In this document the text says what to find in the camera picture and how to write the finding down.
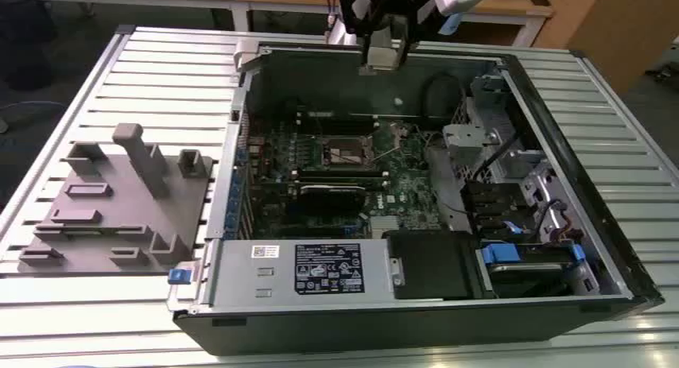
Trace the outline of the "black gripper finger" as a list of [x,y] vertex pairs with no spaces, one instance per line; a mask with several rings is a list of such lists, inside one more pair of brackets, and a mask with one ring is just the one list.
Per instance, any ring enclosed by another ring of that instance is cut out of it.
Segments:
[[416,47],[420,38],[420,29],[417,24],[417,15],[408,14],[405,16],[403,36],[396,51],[396,68],[400,68],[405,61],[411,50]]
[[368,52],[371,47],[371,11],[367,10],[364,17],[356,22],[356,36],[360,38],[360,66],[367,67]]

